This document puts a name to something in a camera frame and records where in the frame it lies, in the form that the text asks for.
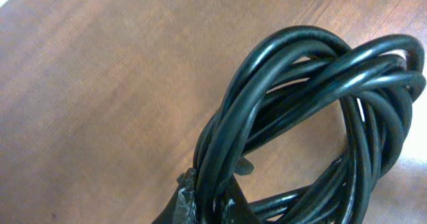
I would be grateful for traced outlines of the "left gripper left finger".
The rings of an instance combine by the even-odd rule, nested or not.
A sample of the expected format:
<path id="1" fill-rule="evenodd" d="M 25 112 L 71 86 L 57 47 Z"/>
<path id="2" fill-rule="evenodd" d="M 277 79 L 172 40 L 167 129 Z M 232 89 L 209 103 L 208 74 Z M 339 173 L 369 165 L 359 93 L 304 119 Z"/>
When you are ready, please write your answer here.
<path id="1" fill-rule="evenodd" d="M 196 170 L 189 168 L 177 179 L 178 187 L 165 209 L 152 222 L 153 224 L 196 224 L 197 207 L 195 203 Z"/>

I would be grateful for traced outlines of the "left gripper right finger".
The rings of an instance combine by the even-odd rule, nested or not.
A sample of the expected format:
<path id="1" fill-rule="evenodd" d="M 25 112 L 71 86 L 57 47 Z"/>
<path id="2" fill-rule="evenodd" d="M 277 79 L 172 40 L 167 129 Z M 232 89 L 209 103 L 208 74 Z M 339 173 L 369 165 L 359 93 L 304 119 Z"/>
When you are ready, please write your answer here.
<path id="1" fill-rule="evenodd" d="M 261 224 L 244 197 L 236 178 L 231 177 L 218 201 L 221 224 Z"/>

